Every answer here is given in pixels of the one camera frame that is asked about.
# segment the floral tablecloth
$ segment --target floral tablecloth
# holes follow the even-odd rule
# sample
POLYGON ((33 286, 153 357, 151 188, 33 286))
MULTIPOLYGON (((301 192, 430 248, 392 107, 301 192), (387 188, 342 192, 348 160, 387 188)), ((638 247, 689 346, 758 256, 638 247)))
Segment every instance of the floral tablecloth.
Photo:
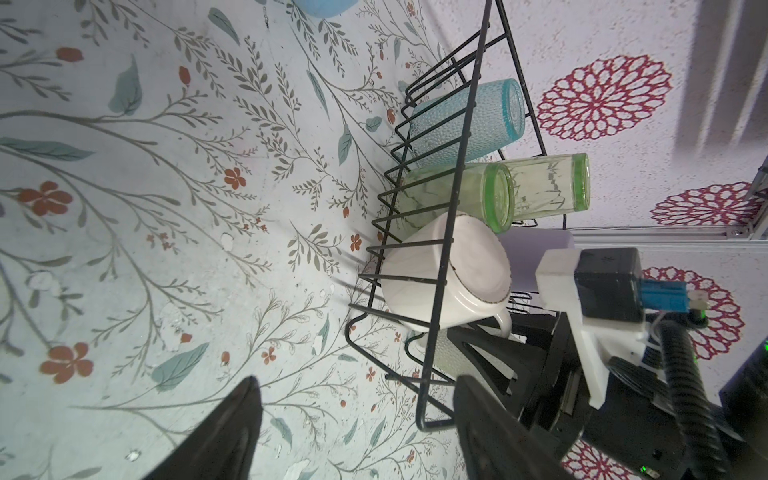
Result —
MULTIPOLYGON (((342 334, 402 89, 443 54, 418 0, 0 14, 0 477, 140 478, 248 375, 252 478, 465 475, 342 334)), ((353 332, 418 373, 405 335, 353 332)))

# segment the red flower print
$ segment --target red flower print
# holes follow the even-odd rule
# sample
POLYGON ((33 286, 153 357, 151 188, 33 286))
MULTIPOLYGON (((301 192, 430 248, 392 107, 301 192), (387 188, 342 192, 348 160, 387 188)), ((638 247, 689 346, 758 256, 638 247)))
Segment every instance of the red flower print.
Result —
POLYGON ((261 353, 261 358, 264 359, 264 365, 269 365, 270 362, 274 362, 275 360, 277 360, 277 356, 272 354, 272 352, 274 351, 275 351, 275 347, 271 346, 269 353, 267 352, 261 353))
POLYGON ((362 240, 360 239, 360 235, 355 234, 352 235, 350 238, 352 238, 352 245, 349 246, 351 251, 360 250, 360 245, 362 245, 362 240))
POLYGON ((584 480, 641 480, 624 466, 581 440, 577 440, 560 465, 584 480))
POLYGON ((16 197, 23 203, 34 202, 32 211, 42 217, 47 213, 62 215, 67 213, 67 206, 72 203, 72 196, 63 190, 58 190, 58 184, 50 180, 40 184, 40 191, 25 188, 16 197))
POLYGON ((69 61, 75 63, 83 59, 83 52, 76 48, 61 47, 56 51, 56 58, 62 61, 69 61))
POLYGON ((550 135, 564 139, 615 135, 664 104, 671 76, 664 63, 647 55, 596 60, 544 93, 538 120, 550 135))
POLYGON ((729 290, 717 285, 711 278, 674 266, 653 266, 643 270, 643 275, 654 280, 687 282, 689 290, 707 292, 709 326, 706 329, 689 331, 696 355, 700 359, 708 360, 720 353, 727 353, 730 346, 741 339, 741 328, 744 326, 740 315, 741 307, 733 301, 729 290))
POLYGON ((239 168, 227 168, 224 174, 227 175, 224 178, 224 182, 231 185, 234 190, 237 190, 239 187, 245 187, 245 179, 240 176, 239 168))
POLYGON ((747 182, 710 185, 667 197, 650 211, 661 225, 746 225, 765 200, 744 198, 747 182))
POLYGON ((53 382, 58 384, 67 382, 75 372, 89 376, 94 371, 94 363, 83 360, 87 353, 88 344, 83 342, 75 343, 74 351, 68 346, 55 346, 48 351, 50 360, 40 364, 40 373, 53 375, 53 382))
POLYGON ((179 80, 186 86, 190 86, 190 71, 186 67, 179 67, 179 80))

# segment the wire rack rail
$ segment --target wire rack rail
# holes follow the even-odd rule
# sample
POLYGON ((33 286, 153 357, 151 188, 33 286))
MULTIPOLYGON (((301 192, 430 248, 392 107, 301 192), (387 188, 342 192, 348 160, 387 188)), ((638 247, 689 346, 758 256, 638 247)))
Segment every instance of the wire rack rail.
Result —
MULTIPOLYGON (((520 83, 523 96, 525 97, 525 105, 526 105, 525 117, 528 120, 530 120, 530 122, 532 123, 532 127, 536 134, 538 145, 541 149, 541 153, 539 156, 547 154, 546 148, 544 146, 544 141, 541 138, 541 131, 539 130, 538 122, 536 121, 533 104, 531 102, 531 95, 528 93, 528 87, 525 83, 525 78, 523 76, 520 60, 518 58, 517 49, 515 48, 515 41, 512 38, 511 29, 509 27, 509 20, 507 19, 506 10, 502 0, 486 0, 481 25, 482 27, 475 34, 473 34, 465 42, 459 45, 459 47, 456 48, 454 51, 446 55, 445 58, 443 58, 437 65, 430 68, 421 77, 417 78, 406 89, 406 100, 401 109, 401 113, 406 120, 403 121, 401 124, 397 125, 397 127, 395 128, 395 132, 402 140, 402 143, 399 144, 397 147, 393 148, 391 151, 392 158, 397 163, 397 166, 387 170, 384 173, 386 179, 392 184, 392 189, 385 191, 378 196, 379 200, 389 209, 389 214, 386 215, 385 217, 377 218, 372 222, 373 225, 377 229, 381 230, 382 232, 383 236, 382 236, 381 245, 367 248, 367 250, 372 255, 378 257, 379 261, 377 262, 374 273, 361 273, 359 275, 359 278, 366 280, 372 284, 368 303, 365 306, 359 305, 359 304, 350 304, 350 306, 353 309, 362 312, 362 314, 351 319, 346 324, 346 328, 344 332, 347 343, 352 348, 354 348, 357 352, 359 352, 361 355, 363 355, 368 360, 370 360, 373 364, 377 365, 380 369, 384 370, 386 372, 387 379, 400 381, 407 388, 411 389, 413 392, 416 392, 418 394, 418 401, 416 403, 415 423, 416 423, 416 426, 423 432, 447 429, 455 424, 453 411, 449 407, 444 405, 442 402, 437 400, 435 397, 429 394, 430 385, 453 385, 454 383, 453 379, 451 379, 446 375, 443 375, 441 372, 435 371, 432 366, 432 363, 435 357, 435 345, 437 343, 437 335, 438 335, 439 324, 440 324, 440 313, 441 313, 443 296, 445 293, 445 284, 446 284, 445 279, 448 274, 449 257, 451 254, 451 244, 453 241, 453 228, 454 228, 454 222, 456 218, 456 212, 458 210, 458 192, 462 183, 462 173, 464 171, 464 166, 465 166, 467 143, 471 135, 472 111, 475 108, 475 96, 477 94, 478 83, 480 80, 480 68, 482 65, 482 58, 483 58, 483 54, 488 48, 500 42, 503 42, 504 40, 506 40, 506 45, 508 46, 509 52, 511 53, 512 60, 515 64, 515 70, 517 72, 518 81, 520 83), (501 26, 503 28, 503 33, 491 39, 490 41, 487 41, 488 27, 490 25, 491 10, 492 10, 493 4, 496 5, 498 20, 500 21, 501 26), (468 45, 470 45, 472 42, 475 42, 475 41, 477 42, 477 46, 478 46, 476 50, 457 60, 455 56, 458 55, 458 53, 461 50, 463 50, 464 48, 466 48, 468 45), (472 78, 471 80, 468 81, 462 73, 462 68, 470 64, 473 64, 472 78), (458 78, 458 86, 454 88, 453 91, 443 96, 440 100, 432 103, 427 108, 420 111, 418 114, 413 115, 412 117, 406 113, 406 110, 412 111, 412 109, 417 105, 417 102, 420 99, 424 98, 425 95, 429 94, 431 91, 435 90, 441 85, 446 85, 448 80, 451 79, 451 77, 453 77, 454 75, 458 78), (408 130, 409 130, 410 121, 413 120, 413 118, 416 118, 419 115, 424 114, 425 112, 431 110, 436 105, 442 103, 443 101, 459 93, 461 90, 464 90, 465 88, 469 89, 467 106, 465 108, 461 109, 460 111, 456 112, 455 114, 451 115, 445 120, 440 121, 439 123, 435 124, 431 128, 423 131, 421 134, 413 138, 410 137, 408 130), (413 158, 408 158, 409 153, 412 153, 411 143, 414 140, 417 140, 418 138, 428 134, 429 132, 435 130, 436 128, 441 127, 443 124, 453 120, 454 118, 461 116, 462 114, 465 116, 464 116, 464 123, 463 123, 461 137, 457 137, 457 138, 454 138, 453 140, 445 142, 443 145, 440 145, 439 147, 436 147, 433 150, 425 152, 424 154, 417 155, 413 158), (444 148, 450 147, 451 145, 454 145, 457 143, 458 143, 458 158, 456 161, 456 166, 454 168, 441 172, 436 175, 432 175, 431 177, 427 177, 415 183, 401 186, 400 180, 403 178, 404 172, 410 171, 409 165, 413 164, 416 161, 421 160, 424 157, 429 156, 430 154, 435 153, 436 151, 440 151, 444 148), (451 200, 449 202, 432 205, 431 207, 420 208, 418 210, 406 211, 406 212, 400 212, 396 209, 395 205, 397 200, 397 194, 399 192, 406 190, 407 188, 414 187, 418 184, 424 183, 426 181, 434 180, 436 178, 444 177, 445 175, 450 175, 450 174, 454 174, 454 178, 453 178, 453 185, 452 185, 452 192, 451 192, 451 200), (386 198, 390 195, 392 196, 392 198, 390 200, 387 200, 386 198), (422 241, 422 242, 407 243, 407 242, 404 242, 403 239, 400 239, 395 235, 393 235, 392 232, 390 231, 392 222, 395 220, 405 218, 409 215, 420 214, 420 213, 424 213, 431 210, 438 210, 438 209, 445 209, 445 208, 448 208, 448 219, 445 225, 445 234, 443 238, 440 240, 428 240, 428 241, 422 241), (382 275, 380 273, 382 261, 384 260, 386 252, 388 250, 393 248, 408 248, 408 247, 417 247, 417 246, 424 246, 424 245, 442 245, 442 253, 440 256, 440 264, 438 268, 437 278, 414 279, 414 278, 406 278, 406 277, 399 277, 399 276, 387 276, 387 275, 382 275), (391 312, 385 312, 382 310, 374 309, 373 303, 374 303, 374 297, 376 294, 376 288, 378 286, 381 286, 379 284, 379 280, 381 279, 398 280, 398 281, 417 281, 421 283, 430 283, 435 285, 435 297, 432 303, 432 317, 430 321, 427 323, 427 322, 409 318, 406 316, 396 315, 391 312), (406 353, 409 355, 410 358, 422 364, 421 378, 412 378, 409 376, 401 375, 400 373, 396 372, 395 370, 390 368, 388 365, 386 365, 384 362, 377 359, 371 352, 368 352, 365 348, 356 344, 352 340, 352 338, 350 337, 352 326, 355 325, 355 323, 358 323, 359 321, 365 319, 368 315, 373 315, 373 316, 378 316, 381 318, 393 320, 395 322, 400 322, 404 325, 412 324, 412 325, 418 325, 418 326, 429 328, 429 331, 427 332, 427 343, 426 343, 425 356, 423 361, 417 360, 417 358, 415 358, 413 355, 411 355, 409 352, 406 351, 406 353), (437 376, 442 377, 443 379, 433 379, 432 378, 433 373, 436 374, 437 376), (448 418, 427 419, 426 409, 428 404, 436 407, 437 410, 445 414, 448 418)), ((501 150, 498 151, 498 154, 501 156, 502 160, 505 159, 504 154, 501 150)), ((563 216, 563 225, 565 225, 565 215, 563 216)))

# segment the textured blue drinking glass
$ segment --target textured blue drinking glass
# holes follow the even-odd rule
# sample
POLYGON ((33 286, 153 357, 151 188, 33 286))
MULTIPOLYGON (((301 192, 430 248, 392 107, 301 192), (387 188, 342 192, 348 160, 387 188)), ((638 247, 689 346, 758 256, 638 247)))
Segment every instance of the textured blue drinking glass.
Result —
MULTIPOLYGON (((409 133, 411 138, 428 130, 452 114, 467 106, 469 88, 436 105, 433 109, 411 120, 409 133)), ((435 98, 417 105, 413 116, 440 100, 435 98)), ((512 78, 492 81, 478 85, 475 97, 475 110, 472 113, 472 136, 467 144, 466 161, 490 154, 522 137, 525 131, 525 109, 520 84, 512 78)), ((462 136, 464 115, 459 115, 450 122, 441 125, 411 145, 414 158, 437 148, 445 142, 462 136)), ((455 164, 458 158, 458 142, 443 148, 416 162, 417 167, 455 164)))
POLYGON ((329 18, 340 15, 346 9, 356 4, 357 0, 293 0, 293 3, 298 5, 309 16, 329 18))

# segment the white ceramic mug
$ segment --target white ceramic mug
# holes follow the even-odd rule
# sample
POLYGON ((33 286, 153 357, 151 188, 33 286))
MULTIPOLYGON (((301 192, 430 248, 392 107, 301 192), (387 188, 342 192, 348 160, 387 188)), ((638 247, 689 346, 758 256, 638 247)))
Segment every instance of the white ceramic mug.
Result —
MULTIPOLYGON (((442 239, 447 217, 446 213, 435 218, 406 242, 442 239)), ((442 245, 395 248, 386 252, 382 274, 437 278, 442 245)), ((512 281, 507 254, 482 220, 463 212, 456 216, 446 280, 441 329, 493 316, 501 329, 498 335, 509 336, 512 321, 507 301, 512 281)), ((380 282, 384 300, 393 313, 429 323, 435 285, 402 280, 380 282)), ((419 332, 428 330, 424 326, 408 326, 419 332)))

